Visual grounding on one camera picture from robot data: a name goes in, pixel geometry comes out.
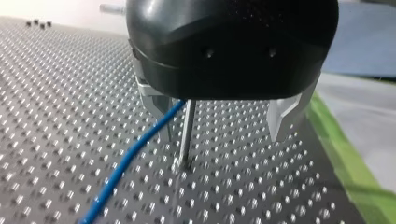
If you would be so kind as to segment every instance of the screw hole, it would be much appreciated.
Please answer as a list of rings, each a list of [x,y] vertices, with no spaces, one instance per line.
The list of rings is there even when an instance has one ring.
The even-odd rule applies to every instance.
[[[270,56],[270,58],[274,58],[276,56],[276,48],[274,47],[269,48],[268,55]]]
[[[213,49],[211,49],[210,47],[202,48],[202,54],[203,54],[207,59],[212,58],[214,53],[215,53],[215,51],[214,51]]]

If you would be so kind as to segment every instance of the silver bracket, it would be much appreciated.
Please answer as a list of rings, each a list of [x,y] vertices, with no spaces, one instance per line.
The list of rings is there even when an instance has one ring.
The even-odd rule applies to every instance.
[[[140,98],[142,99],[143,106],[156,120],[162,119],[166,112],[172,107],[172,98],[164,96],[146,83],[143,79],[143,70],[140,62],[135,57],[133,57],[133,62],[136,83],[140,91]],[[160,140],[162,142],[170,142],[172,140],[171,127],[169,124],[160,130]]]
[[[267,122],[272,142],[283,142],[297,130],[317,83],[318,78],[296,96],[270,101]]]

